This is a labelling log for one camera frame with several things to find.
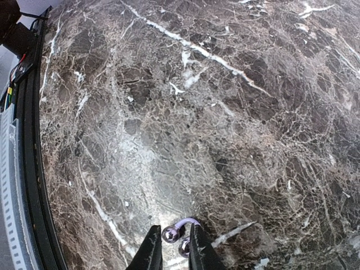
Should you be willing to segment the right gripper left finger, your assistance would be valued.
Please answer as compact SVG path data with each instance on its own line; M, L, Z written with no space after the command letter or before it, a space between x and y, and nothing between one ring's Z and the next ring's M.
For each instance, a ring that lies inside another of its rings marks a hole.
M126 270L161 270L163 255L161 226L153 225Z

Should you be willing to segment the small purple earbud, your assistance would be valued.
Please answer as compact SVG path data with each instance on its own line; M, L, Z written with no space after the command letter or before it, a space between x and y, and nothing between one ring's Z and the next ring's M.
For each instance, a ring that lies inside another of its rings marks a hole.
M183 218L175 224L167 226L163 229L161 233L163 240L169 244L176 243L183 236L183 233L181 232L182 228L184 228L185 225L188 223L194 224L196 226L200 225L200 223L194 218ZM178 252L184 258L189 257L190 241L191 237L187 236L182 240L181 244L179 245Z

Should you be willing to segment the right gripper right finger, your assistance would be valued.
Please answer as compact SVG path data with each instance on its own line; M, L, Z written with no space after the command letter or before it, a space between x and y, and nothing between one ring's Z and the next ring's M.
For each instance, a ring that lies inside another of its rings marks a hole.
M200 225L191 226L188 267L193 270L226 269Z

